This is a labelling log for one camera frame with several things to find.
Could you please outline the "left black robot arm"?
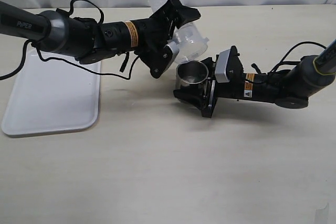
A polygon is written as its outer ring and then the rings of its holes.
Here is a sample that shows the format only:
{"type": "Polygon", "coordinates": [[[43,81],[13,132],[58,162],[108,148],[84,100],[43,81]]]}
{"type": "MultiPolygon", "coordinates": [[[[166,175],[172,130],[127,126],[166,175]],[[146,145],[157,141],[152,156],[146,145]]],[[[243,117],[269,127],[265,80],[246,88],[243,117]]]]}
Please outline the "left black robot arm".
{"type": "Polygon", "coordinates": [[[70,56],[84,69],[117,55],[133,52],[159,78],[172,64],[176,51],[171,42],[176,29],[200,19],[196,8],[180,0],[167,0],[150,17],[105,23],[103,18],[73,17],[74,9],[47,10],[33,14],[1,3],[1,33],[25,38],[37,53],[51,52],[53,59],[70,56]]]}

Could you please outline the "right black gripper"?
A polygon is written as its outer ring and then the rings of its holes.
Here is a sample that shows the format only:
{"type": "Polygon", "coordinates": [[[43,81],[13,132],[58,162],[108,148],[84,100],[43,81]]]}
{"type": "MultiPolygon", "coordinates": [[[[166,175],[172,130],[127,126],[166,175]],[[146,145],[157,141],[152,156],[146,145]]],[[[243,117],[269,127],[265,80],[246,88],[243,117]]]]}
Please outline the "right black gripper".
{"type": "Polygon", "coordinates": [[[236,46],[231,46],[228,60],[228,83],[218,83],[215,79],[216,60],[212,57],[201,61],[206,66],[207,80],[203,89],[175,89],[173,95],[181,102],[201,109],[201,115],[211,118],[219,98],[239,99],[244,86],[244,69],[236,46]]]}

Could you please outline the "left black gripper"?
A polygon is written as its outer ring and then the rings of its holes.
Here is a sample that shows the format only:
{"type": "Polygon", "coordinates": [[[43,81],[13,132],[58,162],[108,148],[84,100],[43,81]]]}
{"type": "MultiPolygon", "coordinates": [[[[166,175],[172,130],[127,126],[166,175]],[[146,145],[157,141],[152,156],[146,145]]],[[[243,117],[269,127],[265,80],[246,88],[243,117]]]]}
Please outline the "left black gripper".
{"type": "Polygon", "coordinates": [[[198,9],[183,5],[180,0],[167,0],[149,18],[139,21],[144,46],[135,54],[150,69],[150,75],[158,79],[170,66],[173,53],[167,44],[182,26],[200,19],[198,9]]]}

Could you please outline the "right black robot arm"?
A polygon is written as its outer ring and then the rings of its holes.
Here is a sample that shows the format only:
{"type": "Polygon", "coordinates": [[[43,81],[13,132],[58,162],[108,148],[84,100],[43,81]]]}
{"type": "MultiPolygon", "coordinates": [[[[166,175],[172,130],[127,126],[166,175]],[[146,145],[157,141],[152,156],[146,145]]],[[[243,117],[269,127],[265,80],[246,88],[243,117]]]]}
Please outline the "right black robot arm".
{"type": "Polygon", "coordinates": [[[309,98],[335,81],[335,42],[323,46],[319,55],[298,61],[282,58],[270,71],[245,73],[236,46],[215,59],[178,65],[174,97],[211,118],[219,98],[275,104],[286,109],[303,109],[309,98]]]}

